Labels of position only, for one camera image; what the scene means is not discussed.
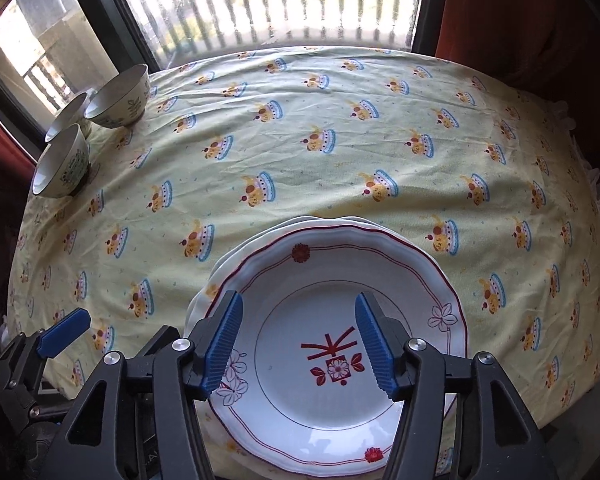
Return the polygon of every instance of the yellow tablecloth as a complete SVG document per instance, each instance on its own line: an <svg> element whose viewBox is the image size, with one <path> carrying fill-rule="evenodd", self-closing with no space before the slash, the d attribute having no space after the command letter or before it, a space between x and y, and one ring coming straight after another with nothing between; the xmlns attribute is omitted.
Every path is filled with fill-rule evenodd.
<svg viewBox="0 0 600 480"><path fill-rule="evenodd" d="M8 327L88 309L91 330L46 368L68 396L104 352L182 329L222 254L303 214L369 218L435 257L469 355L494 352L540 426L600 378L600 212L547 102L353 47L222 56L151 85L133 127L94 127L85 189L27 203Z"/></svg>

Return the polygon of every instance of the dark red fabric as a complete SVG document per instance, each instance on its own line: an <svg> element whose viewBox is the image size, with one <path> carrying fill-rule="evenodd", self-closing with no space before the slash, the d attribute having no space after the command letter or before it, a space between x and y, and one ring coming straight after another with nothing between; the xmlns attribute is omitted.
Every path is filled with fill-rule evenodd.
<svg viewBox="0 0 600 480"><path fill-rule="evenodd" d="M30 158L0 126L0 191L26 196L33 170Z"/></svg>
<svg viewBox="0 0 600 480"><path fill-rule="evenodd" d="M446 0L436 55L567 101L600 168L600 23L583 0Z"/></svg>

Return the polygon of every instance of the red floral pattern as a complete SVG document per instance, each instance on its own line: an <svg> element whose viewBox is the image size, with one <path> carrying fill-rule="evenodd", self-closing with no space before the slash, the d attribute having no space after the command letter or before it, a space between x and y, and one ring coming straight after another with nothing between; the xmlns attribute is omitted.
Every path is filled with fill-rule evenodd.
<svg viewBox="0 0 600 480"><path fill-rule="evenodd" d="M379 447L370 447L365 451L365 460L369 463L377 462L383 458L384 454L382 453L382 449Z"/></svg>
<svg viewBox="0 0 600 480"><path fill-rule="evenodd" d="M306 244L296 244L291 249L291 257L297 264L304 264L311 256L309 246Z"/></svg>

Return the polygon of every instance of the ceramic bowl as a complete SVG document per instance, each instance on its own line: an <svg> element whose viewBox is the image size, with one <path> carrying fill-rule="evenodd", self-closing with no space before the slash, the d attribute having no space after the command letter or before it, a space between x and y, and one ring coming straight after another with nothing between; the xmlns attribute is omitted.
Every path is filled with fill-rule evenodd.
<svg viewBox="0 0 600 480"><path fill-rule="evenodd" d="M33 174L34 195L67 196L78 185L89 165L89 147L78 124L60 131L40 155Z"/></svg>
<svg viewBox="0 0 600 480"><path fill-rule="evenodd" d="M134 65L118 74L93 97L84 117L105 128L118 128L137 121L149 97L147 65Z"/></svg>
<svg viewBox="0 0 600 480"><path fill-rule="evenodd" d="M78 124L86 139L91 133L91 121L84 118L84 111L89 105L89 96L87 92L82 92L74 97L71 102L65 106L56 116L56 120L51 123L46 133L45 142L51 142L55 136L69 127L71 124Z"/></svg>

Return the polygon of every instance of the white flower outline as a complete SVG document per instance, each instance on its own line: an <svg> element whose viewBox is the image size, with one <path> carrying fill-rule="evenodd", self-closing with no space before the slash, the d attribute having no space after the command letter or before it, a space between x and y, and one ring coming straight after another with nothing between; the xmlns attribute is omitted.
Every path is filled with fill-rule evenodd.
<svg viewBox="0 0 600 480"><path fill-rule="evenodd" d="M449 327L458 322L458 318L451 313L451 309L451 303L445 303L442 308L434 305L431 309L432 317L429 318L427 324L431 328L438 327L440 332L449 332Z"/></svg>

